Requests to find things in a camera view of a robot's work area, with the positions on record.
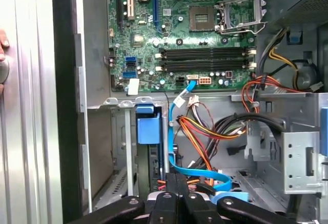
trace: black ram slot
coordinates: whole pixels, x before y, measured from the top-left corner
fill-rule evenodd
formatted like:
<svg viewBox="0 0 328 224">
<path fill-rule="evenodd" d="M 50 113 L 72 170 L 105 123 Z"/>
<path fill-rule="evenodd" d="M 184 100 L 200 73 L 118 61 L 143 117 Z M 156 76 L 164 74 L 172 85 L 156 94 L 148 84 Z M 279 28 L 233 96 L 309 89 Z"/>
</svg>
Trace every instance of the black ram slot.
<svg viewBox="0 0 328 224">
<path fill-rule="evenodd" d="M 116 20 L 120 31 L 122 31 L 122 0 L 116 0 Z"/>
<path fill-rule="evenodd" d="M 162 61 L 162 65 L 169 72 L 189 72 L 196 71 L 225 71 L 243 69 L 245 61 L 243 59 L 217 60 L 194 60 L 185 62 Z"/>
<path fill-rule="evenodd" d="M 241 47 L 201 48 L 201 49 L 182 49 L 182 50 L 160 49 L 160 52 L 163 55 L 163 58 L 166 60 L 237 58 L 246 55 L 245 49 Z"/>
</svg>

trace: black plastic clip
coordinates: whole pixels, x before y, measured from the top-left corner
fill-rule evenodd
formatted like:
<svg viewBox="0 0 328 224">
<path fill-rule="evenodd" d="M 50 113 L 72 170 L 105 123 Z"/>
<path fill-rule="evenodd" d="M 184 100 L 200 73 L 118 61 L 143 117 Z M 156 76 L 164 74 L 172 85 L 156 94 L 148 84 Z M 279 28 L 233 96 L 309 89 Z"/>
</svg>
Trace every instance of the black plastic clip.
<svg viewBox="0 0 328 224">
<path fill-rule="evenodd" d="M 265 90 L 265 82 L 267 82 L 267 77 L 268 77 L 268 73 L 264 73 L 261 79 L 261 84 L 260 84 L 260 88 L 262 89 L 262 91 Z"/>
</svg>

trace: hand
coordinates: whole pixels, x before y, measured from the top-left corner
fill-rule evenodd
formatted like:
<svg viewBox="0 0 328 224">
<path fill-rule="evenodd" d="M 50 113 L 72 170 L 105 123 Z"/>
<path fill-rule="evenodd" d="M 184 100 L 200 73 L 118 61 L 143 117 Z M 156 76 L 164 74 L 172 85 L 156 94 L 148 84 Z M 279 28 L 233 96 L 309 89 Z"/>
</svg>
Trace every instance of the hand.
<svg viewBox="0 0 328 224">
<path fill-rule="evenodd" d="M 8 47 L 9 47 L 9 42 L 8 42 L 7 35 L 5 31 L 0 28 L 0 62 L 5 60 L 6 57 L 5 57 L 4 48 L 8 48 Z M 2 94 L 3 90 L 4 90 L 4 85 L 0 84 L 0 95 Z"/>
</svg>

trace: yellow wire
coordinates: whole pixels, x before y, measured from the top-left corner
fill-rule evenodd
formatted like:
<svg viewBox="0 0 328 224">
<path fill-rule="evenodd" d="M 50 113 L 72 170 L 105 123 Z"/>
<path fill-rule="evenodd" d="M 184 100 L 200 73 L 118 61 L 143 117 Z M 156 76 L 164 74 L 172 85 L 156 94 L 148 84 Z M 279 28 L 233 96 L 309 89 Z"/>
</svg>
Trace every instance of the yellow wire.
<svg viewBox="0 0 328 224">
<path fill-rule="evenodd" d="M 187 134 L 187 137 L 190 139 L 191 143 L 194 145 L 195 149 L 197 150 L 197 152 L 200 154 L 200 156 L 203 158 L 205 164 L 206 164 L 206 167 L 208 170 L 212 170 L 212 167 L 210 165 L 210 163 L 206 160 L 205 158 L 205 155 L 202 153 L 200 147 L 198 146 L 197 142 L 195 141 L 194 137 L 192 136 L 192 134 L 190 133 L 189 129 L 187 128 L 187 126 L 183 123 L 181 123 L 181 127 L 182 129 L 186 132 Z M 211 179 L 210 180 L 210 184 L 211 186 L 213 186 L 213 183 L 214 183 L 214 180 Z"/>
<path fill-rule="evenodd" d="M 198 124 L 194 120 L 190 119 L 189 117 L 182 116 L 181 118 L 188 120 L 189 122 L 191 122 L 195 126 L 197 126 L 197 127 L 201 128 L 201 129 L 205 130 L 206 132 L 208 132 L 208 133 L 210 133 L 210 134 L 212 134 L 214 136 L 218 136 L 218 137 L 222 137 L 222 138 L 227 138 L 227 139 L 238 138 L 240 136 L 239 134 L 238 135 L 233 135 L 233 136 L 225 136 L 225 135 L 222 135 L 222 134 L 214 133 L 211 130 L 208 130 L 206 127 L 203 127 L 202 125 Z"/>
<path fill-rule="evenodd" d="M 293 69 L 295 69 L 296 72 L 298 71 L 297 67 L 295 67 L 295 65 L 293 65 L 290 60 L 288 60 L 287 58 L 285 58 L 285 57 L 283 57 L 281 55 L 278 55 L 277 53 L 275 53 L 274 52 L 274 49 L 272 49 L 269 52 L 269 57 L 272 58 L 272 59 L 275 59 L 275 60 L 282 61 L 282 62 L 288 64 L 289 66 L 291 66 Z M 296 87 L 297 86 L 297 78 L 296 78 L 296 75 L 293 78 L 293 82 L 294 82 L 294 86 Z"/>
</svg>

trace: blue latch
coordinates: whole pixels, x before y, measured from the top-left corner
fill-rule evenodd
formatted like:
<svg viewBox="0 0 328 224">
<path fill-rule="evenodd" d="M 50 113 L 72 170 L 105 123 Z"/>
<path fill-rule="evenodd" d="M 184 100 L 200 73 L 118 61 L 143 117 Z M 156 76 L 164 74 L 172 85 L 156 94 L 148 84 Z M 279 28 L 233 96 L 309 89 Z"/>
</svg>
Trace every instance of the blue latch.
<svg viewBox="0 0 328 224">
<path fill-rule="evenodd" d="M 153 105 L 143 105 L 136 108 L 137 114 L 153 114 Z M 157 145 L 160 143 L 160 113 L 156 117 L 137 119 L 138 143 L 141 145 Z"/>
<path fill-rule="evenodd" d="M 321 109 L 320 120 L 320 154 L 328 156 L 328 108 Z"/>
</svg>

